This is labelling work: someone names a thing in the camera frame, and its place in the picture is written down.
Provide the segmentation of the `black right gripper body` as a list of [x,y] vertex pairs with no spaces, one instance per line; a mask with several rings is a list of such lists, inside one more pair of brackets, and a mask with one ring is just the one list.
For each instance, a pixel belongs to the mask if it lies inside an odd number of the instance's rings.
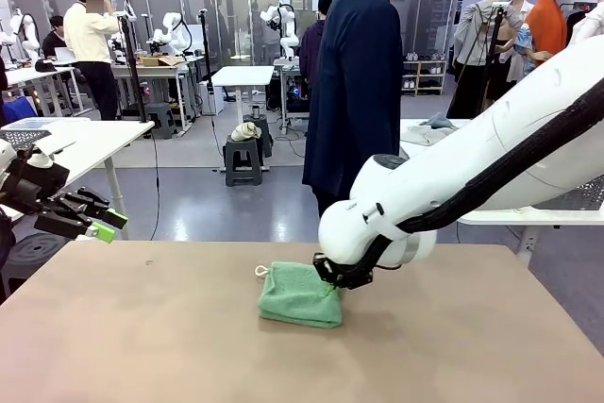
[[312,265],[319,278],[334,288],[355,290],[373,282],[372,267],[339,264],[324,253],[315,253]]

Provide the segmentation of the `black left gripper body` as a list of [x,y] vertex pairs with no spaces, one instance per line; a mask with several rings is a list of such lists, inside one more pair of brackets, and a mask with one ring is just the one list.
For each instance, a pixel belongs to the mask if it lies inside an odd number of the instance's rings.
[[53,162],[39,168],[15,159],[4,172],[4,205],[19,212],[38,212],[41,202],[65,185],[70,170]]

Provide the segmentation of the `green terry towel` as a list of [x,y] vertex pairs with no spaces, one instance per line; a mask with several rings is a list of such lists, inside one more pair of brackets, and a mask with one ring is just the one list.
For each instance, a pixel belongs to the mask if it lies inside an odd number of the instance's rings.
[[309,264],[274,261],[258,265],[263,281],[259,316],[303,327],[331,329],[343,323],[339,290],[324,282]]

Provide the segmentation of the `grey perforated basket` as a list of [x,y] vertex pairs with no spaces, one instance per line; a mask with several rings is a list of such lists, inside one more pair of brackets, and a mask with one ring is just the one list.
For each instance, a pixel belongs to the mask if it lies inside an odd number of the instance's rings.
[[604,206],[604,175],[578,186],[576,189],[534,205],[537,210],[598,211]]
[[44,129],[0,129],[0,140],[10,143],[13,147],[29,146],[50,135],[51,132]]

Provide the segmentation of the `dark grey stool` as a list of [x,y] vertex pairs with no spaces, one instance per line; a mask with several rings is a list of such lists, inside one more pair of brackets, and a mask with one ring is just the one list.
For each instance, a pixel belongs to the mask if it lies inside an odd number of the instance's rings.
[[0,305],[67,243],[63,237],[44,232],[19,242],[12,232],[0,234]]

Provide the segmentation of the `white flat tray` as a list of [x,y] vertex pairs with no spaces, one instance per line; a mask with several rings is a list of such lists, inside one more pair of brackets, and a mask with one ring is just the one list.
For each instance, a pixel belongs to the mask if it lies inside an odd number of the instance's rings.
[[29,117],[3,126],[2,130],[48,129],[59,123],[89,122],[90,120],[87,117]]

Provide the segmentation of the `blue chair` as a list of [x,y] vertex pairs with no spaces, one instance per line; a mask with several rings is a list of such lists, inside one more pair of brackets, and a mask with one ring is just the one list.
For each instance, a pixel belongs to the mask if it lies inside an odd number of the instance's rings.
[[2,107],[4,115],[4,126],[17,121],[37,117],[37,111],[26,96],[19,96],[11,101],[5,102]]

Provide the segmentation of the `white office desk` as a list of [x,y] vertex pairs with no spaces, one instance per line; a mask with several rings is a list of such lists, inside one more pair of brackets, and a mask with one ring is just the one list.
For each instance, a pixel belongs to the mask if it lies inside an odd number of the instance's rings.
[[59,83],[63,82],[64,74],[74,78],[74,68],[56,67],[53,72],[38,72],[33,67],[9,70],[8,91],[25,96],[35,112],[43,117],[63,117],[64,111],[72,107],[68,95],[65,101],[59,100]]
[[281,133],[286,135],[292,120],[309,118],[310,102],[306,81],[300,73],[299,57],[276,59],[274,67],[279,79]]
[[[111,66],[117,81],[119,107],[125,117],[138,117],[131,78],[125,64]],[[195,63],[187,61],[176,67],[142,67],[137,61],[144,106],[147,103],[169,103],[176,122],[177,133],[185,135],[201,114],[197,98]]]

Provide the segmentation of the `grey step stool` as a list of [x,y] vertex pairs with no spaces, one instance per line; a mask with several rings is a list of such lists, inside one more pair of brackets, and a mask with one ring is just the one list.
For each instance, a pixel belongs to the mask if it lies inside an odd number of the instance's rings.
[[147,120],[154,123],[153,131],[161,139],[170,140],[177,133],[176,122],[169,103],[147,103],[145,113]]
[[225,180],[228,187],[262,183],[262,151],[260,139],[235,141],[226,138],[223,147]]
[[265,114],[261,114],[258,118],[254,118],[251,114],[245,114],[243,117],[245,122],[251,122],[261,131],[260,138],[262,142],[262,152],[265,158],[270,158],[273,154],[273,138],[270,134],[269,124]]

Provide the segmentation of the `seated person in black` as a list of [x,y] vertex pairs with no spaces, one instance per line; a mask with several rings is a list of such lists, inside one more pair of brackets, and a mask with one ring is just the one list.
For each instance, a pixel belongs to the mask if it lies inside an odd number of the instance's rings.
[[66,47],[63,17],[60,15],[52,16],[49,22],[51,31],[42,41],[42,52],[46,59],[55,59],[57,57],[56,49]]

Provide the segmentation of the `black tripod stand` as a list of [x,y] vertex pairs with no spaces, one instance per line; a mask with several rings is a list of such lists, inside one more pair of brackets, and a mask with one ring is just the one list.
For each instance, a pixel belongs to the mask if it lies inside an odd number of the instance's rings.
[[136,44],[136,32],[132,23],[136,21],[137,16],[129,0],[124,1],[123,9],[117,11],[116,16],[119,20],[123,47],[126,50],[126,68],[128,69],[131,78],[132,90],[139,110],[140,121],[146,123],[147,115],[141,92],[141,83],[137,70],[137,58],[134,49]]

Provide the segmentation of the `person in cream sweater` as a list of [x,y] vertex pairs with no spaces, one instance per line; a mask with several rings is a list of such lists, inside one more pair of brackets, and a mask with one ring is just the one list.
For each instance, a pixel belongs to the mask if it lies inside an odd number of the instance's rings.
[[85,77],[102,121],[117,118],[118,95],[107,36],[119,31],[110,0],[76,0],[63,16],[64,38]]

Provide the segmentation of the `open cardboard box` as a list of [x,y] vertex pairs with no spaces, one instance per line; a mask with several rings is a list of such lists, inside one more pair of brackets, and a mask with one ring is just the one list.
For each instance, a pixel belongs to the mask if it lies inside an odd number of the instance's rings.
[[142,67],[176,67],[186,60],[180,56],[143,56],[139,57]]

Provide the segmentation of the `pile of grey cloths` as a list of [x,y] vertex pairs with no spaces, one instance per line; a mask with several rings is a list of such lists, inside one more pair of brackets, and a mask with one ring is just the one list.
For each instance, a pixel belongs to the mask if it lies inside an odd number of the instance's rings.
[[441,112],[428,119],[401,129],[400,141],[421,146],[432,146],[467,123],[466,120],[452,121]]

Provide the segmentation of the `beige bundled cloth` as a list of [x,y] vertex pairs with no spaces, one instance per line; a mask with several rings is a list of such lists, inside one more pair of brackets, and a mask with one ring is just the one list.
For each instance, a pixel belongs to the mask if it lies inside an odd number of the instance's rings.
[[261,138],[262,131],[252,122],[244,122],[235,127],[230,137],[235,142],[256,140]]

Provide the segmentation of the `person in navy jacket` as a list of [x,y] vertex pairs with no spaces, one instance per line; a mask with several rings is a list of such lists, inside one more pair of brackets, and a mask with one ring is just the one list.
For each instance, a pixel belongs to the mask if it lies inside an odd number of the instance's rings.
[[390,0],[334,0],[311,84],[303,184],[320,213],[350,195],[362,165],[398,152],[402,41]]

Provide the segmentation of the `black slim stand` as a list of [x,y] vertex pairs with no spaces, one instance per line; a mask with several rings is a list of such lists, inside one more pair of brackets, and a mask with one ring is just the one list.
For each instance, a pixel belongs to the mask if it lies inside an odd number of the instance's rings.
[[198,18],[199,24],[201,24],[201,28],[202,28],[204,61],[205,61],[206,73],[207,73],[206,80],[208,83],[208,89],[212,89],[213,83],[212,83],[212,72],[211,72],[211,68],[210,68],[210,52],[209,52],[209,43],[208,43],[208,36],[207,36],[206,13],[207,13],[207,10],[205,8],[200,9],[198,11],[197,18]]

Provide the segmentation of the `white standing desk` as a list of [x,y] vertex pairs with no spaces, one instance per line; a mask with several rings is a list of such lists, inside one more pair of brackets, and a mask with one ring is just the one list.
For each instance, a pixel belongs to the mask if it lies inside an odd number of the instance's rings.
[[[220,69],[213,77],[213,88],[234,88],[235,103],[237,109],[238,124],[244,123],[243,117],[243,88],[252,89],[256,86],[267,86],[274,72],[273,66],[226,66]],[[258,118],[260,113],[252,112],[254,118]],[[268,170],[264,165],[262,152],[262,176],[263,172]]]

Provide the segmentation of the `wooden shoe rack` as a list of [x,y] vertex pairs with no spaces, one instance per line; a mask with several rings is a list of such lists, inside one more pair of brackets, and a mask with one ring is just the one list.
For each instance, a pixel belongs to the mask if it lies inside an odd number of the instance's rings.
[[406,95],[442,94],[445,86],[444,60],[405,60],[401,91]]

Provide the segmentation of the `person in purple hoodie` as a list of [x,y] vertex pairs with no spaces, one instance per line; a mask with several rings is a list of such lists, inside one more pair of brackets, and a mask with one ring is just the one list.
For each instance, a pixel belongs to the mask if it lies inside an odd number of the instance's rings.
[[312,81],[316,74],[320,44],[331,3],[332,0],[318,0],[317,20],[306,29],[300,43],[299,68],[300,74],[306,82],[308,93],[311,92]]

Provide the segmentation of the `mannequin with grey shirt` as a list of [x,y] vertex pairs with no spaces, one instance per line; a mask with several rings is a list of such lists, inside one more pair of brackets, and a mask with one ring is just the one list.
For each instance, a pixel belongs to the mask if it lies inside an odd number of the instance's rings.
[[[461,14],[454,34],[456,89],[447,111],[449,119],[473,119],[480,114],[481,82],[495,23],[492,6],[498,1],[478,0]],[[523,21],[511,5],[506,12],[508,24],[518,31]]]

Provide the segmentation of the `person with blue floral garment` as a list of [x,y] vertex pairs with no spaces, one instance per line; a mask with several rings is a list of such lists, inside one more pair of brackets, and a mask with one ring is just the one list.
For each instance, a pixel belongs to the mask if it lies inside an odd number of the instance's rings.
[[534,5],[529,0],[510,0],[512,7],[523,21],[518,36],[514,39],[512,48],[508,52],[510,69],[507,76],[509,83],[518,83],[531,73],[538,64],[534,58],[536,48],[530,26],[527,24],[529,14]]

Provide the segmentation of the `mannequin with orange jacket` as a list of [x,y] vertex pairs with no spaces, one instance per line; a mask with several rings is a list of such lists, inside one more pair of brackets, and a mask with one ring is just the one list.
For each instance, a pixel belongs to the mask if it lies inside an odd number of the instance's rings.
[[528,53],[537,65],[558,54],[566,46],[567,23],[558,0],[537,0],[527,18],[533,50]]

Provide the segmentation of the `mannequin with white shirt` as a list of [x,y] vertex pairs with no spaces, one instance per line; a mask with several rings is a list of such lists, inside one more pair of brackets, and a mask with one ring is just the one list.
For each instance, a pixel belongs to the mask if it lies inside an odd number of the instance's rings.
[[604,0],[601,0],[572,30],[570,45],[604,34]]

